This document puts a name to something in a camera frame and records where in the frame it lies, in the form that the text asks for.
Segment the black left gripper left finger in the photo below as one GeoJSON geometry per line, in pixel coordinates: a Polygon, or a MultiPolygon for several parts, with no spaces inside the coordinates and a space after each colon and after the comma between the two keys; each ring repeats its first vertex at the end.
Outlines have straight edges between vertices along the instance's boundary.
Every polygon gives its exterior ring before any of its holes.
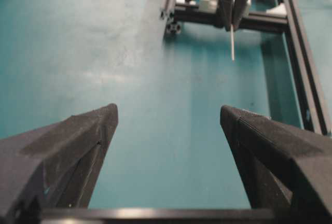
{"type": "Polygon", "coordinates": [[[118,125],[114,103],[1,139],[1,223],[86,208],[118,125]]]}

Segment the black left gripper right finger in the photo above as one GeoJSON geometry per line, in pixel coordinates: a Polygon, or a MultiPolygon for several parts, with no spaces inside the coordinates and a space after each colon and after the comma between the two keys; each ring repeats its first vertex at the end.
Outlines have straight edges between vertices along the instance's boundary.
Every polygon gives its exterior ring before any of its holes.
{"type": "Polygon", "coordinates": [[[331,223],[331,138],[224,105],[225,134],[252,208],[331,223]]]}

